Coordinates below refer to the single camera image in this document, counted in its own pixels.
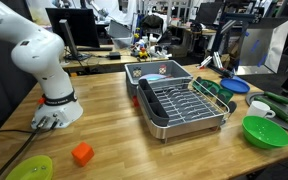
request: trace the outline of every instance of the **blue plate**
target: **blue plate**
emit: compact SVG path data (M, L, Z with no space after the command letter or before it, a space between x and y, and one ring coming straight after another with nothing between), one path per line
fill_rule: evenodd
M221 86L239 94L247 93L250 90L246 83L237 79L224 78L221 80Z

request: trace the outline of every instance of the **white mug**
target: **white mug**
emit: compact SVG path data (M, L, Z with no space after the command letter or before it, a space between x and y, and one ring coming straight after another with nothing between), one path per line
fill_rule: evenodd
M246 115L272 118L275 116L275 112L272 111L267 104L261 101L252 101Z

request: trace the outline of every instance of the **dish rack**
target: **dish rack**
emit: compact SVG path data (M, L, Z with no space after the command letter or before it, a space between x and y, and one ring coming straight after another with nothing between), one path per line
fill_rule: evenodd
M219 128L229 108L199 82L195 81L195 84L201 88L190 88L187 81L180 79L139 81L138 101L155 138L166 143L170 137Z

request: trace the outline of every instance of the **cup handle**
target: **cup handle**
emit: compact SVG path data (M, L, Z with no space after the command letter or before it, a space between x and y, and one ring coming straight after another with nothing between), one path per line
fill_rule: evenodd
M276 115L276 113L272 110L268 110L267 114L265 115L266 118L272 118Z

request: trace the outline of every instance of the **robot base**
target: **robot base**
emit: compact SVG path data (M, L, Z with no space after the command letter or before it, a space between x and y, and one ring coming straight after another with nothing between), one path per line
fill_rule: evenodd
M36 129L38 122L44 116L47 116L49 117L49 120L43 127L44 129L51 128L54 121L58 121L55 128L66 128L72 122L80 118L82 114L83 108L78 101L71 101L67 104L59 106L47 106L45 104L41 104L35 112L35 117L32 120L31 127Z

